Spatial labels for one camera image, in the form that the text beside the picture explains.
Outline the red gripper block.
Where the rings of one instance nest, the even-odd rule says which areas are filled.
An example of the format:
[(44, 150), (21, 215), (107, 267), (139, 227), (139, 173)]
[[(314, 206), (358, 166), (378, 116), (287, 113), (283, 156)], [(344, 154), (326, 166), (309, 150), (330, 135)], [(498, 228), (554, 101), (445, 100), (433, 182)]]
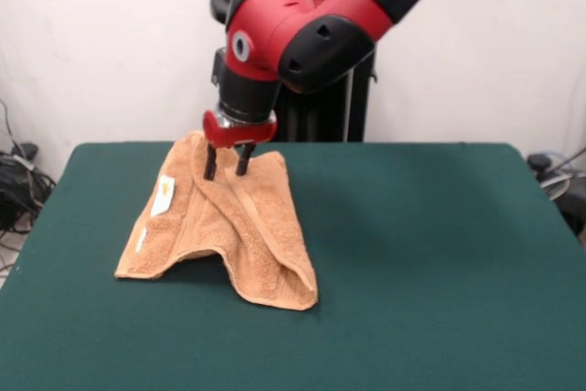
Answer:
[(236, 122), (219, 110), (208, 110), (202, 118), (203, 134), (207, 142), (203, 178), (214, 181), (217, 169), (217, 148), (242, 145), (235, 174), (242, 177), (248, 170), (255, 145), (270, 141), (277, 131), (277, 116), (272, 112), (261, 124)]

